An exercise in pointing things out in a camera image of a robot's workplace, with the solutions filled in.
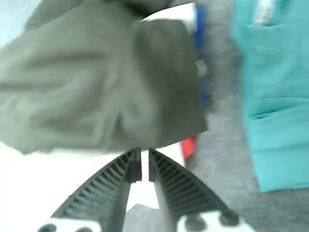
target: teal fabric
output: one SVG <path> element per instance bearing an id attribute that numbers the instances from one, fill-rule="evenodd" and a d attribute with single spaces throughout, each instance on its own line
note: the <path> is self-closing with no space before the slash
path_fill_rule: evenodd
<path id="1" fill-rule="evenodd" d="M 232 36 L 243 55 L 241 96 L 262 192 L 309 187 L 309 1 L 276 0 L 265 26 L 256 0 L 237 0 Z"/>

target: gray floor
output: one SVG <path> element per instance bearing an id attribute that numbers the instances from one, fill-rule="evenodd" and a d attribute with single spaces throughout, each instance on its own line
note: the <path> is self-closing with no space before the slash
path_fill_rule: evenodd
<path id="1" fill-rule="evenodd" d="M 0 1 L 0 47 L 21 33 L 39 1 Z M 239 113 L 239 57 L 228 38 L 233 1 L 198 3 L 208 8 L 205 54 L 213 107 L 209 131 L 199 137 L 198 152 L 189 160 L 188 168 L 255 228 L 309 232 L 309 190 L 259 193 Z M 137 224 L 132 231 L 154 231 L 158 224 L 153 220 L 155 214 L 158 212 L 137 206 L 128 214 Z"/>

